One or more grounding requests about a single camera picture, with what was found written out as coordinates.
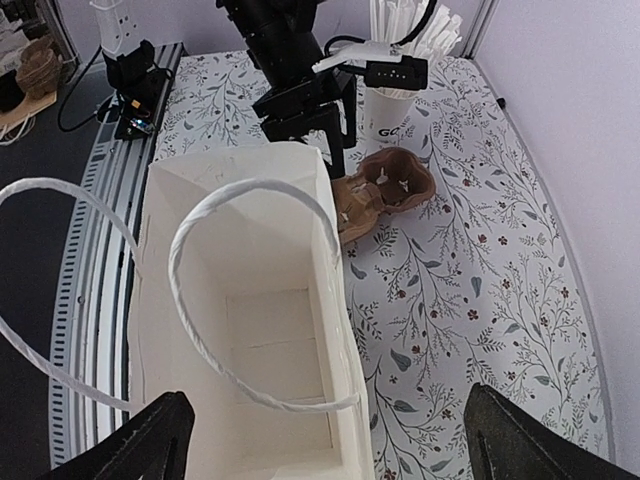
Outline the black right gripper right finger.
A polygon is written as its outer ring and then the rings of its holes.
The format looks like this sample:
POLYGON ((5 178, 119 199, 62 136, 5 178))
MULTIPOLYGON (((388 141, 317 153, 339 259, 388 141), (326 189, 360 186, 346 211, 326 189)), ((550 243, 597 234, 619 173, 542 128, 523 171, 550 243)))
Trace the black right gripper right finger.
POLYGON ((472 386, 464 427, 475 479, 633 479, 555 434, 489 385, 472 386))

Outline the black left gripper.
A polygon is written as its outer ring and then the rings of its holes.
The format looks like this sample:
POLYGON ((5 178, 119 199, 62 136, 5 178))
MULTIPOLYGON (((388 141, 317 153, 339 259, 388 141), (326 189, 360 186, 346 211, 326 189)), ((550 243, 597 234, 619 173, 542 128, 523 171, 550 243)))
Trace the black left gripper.
POLYGON ((326 135, 330 178, 345 175, 344 151, 356 145, 356 86, 354 75, 333 69, 295 86, 271 88, 254 104, 261 128, 271 141, 301 138, 312 131, 326 135))

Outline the brown pulp cup carrier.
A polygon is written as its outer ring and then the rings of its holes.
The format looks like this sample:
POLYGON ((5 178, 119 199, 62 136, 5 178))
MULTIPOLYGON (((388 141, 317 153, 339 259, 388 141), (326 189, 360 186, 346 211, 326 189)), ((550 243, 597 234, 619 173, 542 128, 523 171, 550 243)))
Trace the brown pulp cup carrier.
POLYGON ((431 172, 400 147, 367 156, 354 174, 332 180, 331 187, 343 245, 367 235, 381 215, 405 212, 436 193, 431 172))

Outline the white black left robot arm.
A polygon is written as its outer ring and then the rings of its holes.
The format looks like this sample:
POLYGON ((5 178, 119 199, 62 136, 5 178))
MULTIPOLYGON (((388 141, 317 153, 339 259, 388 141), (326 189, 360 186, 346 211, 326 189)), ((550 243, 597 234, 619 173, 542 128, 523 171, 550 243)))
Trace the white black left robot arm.
POLYGON ((356 145, 357 81, 336 67, 312 70, 324 58, 312 33, 318 3, 222 0, 216 6, 226 11, 270 85, 253 104, 268 140, 301 141, 322 131, 329 177, 344 177, 344 151, 356 145))

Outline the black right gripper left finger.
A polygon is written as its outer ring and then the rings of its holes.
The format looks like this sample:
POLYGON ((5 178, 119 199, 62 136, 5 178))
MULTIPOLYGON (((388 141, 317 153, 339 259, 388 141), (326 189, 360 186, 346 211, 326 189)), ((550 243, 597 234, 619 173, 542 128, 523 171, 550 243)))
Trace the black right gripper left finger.
POLYGON ((166 392, 90 450, 43 479, 184 479, 194 409, 180 391, 166 392))

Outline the kraft paper takeout bag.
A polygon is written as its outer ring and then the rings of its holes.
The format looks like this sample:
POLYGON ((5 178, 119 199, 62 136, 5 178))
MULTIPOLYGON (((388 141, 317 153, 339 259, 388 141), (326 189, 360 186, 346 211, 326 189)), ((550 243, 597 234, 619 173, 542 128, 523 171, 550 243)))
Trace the kraft paper takeout bag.
POLYGON ((140 413, 187 397, 190 479, 371 479, 366 385, 347 313, 331 184, 297 142, 153 163, 141 229, 88 190, 24 178, 1 196, 55 190, 101 212, 135 262, 129 396, 121 400, 2 335, 50 378, 140 413))

